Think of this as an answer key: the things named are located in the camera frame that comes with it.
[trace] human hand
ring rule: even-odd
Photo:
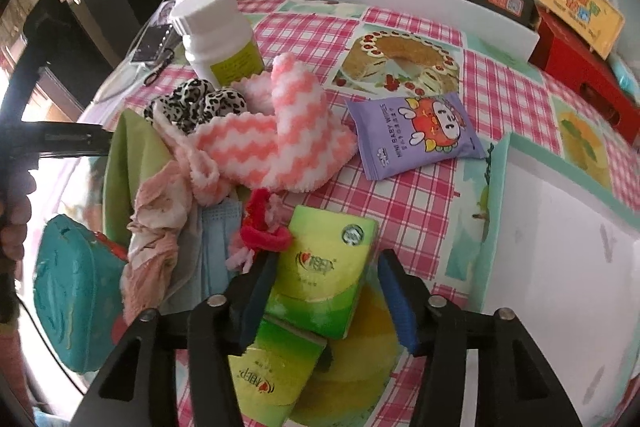
[[[12,261],[24,257],[23,242],[27,237],[27,223],[31,219],[31,201],[27,194],[36,189],[36,181],[27,171],[14,174],[9,181],[7,201],[0,201],[0,216],[8,211],[7,221],[0,230],[2,251]]]

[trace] yellow-green bottle label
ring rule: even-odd
[[[218,83],[222,87],[229,86],[232,82],[241,78],[248,78],[252,74],[260,74],[264,71],[264,63],[258,46],[250,41],[238,53],[232,57],[213,64],[211,72],[216,75]]]

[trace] metal screw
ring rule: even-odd
[[[498,310],[498,317],[504,321],[512,321],[516,318],[516,314],[511,308],[500,308]]]
[[[226,303],[226,297],[222,294],[212,295],[207,299],[207,304],[212,308],[217,308]]]
[[[432,295],[429,297],[428,303],[432,308],[444,308],[447,305],[447,299],[442,295]]]
[[[140,314],[140,320],[143,322],[149,322],[151,320],[153,320],[154,318],[156,318],[156,314],[158,312],[153,309],[153,308],[149,308],[148,310],[144,310],[141,314]]]

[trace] qr code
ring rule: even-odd
[[[522,0],[507,0],[507,11],[517,15],[518,17],[522,13],[524,3]]]

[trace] white plastic bottle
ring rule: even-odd
[[[169,20],[198,77],[217,88],[264,69],[254,31],[237,0],[183,0]]]

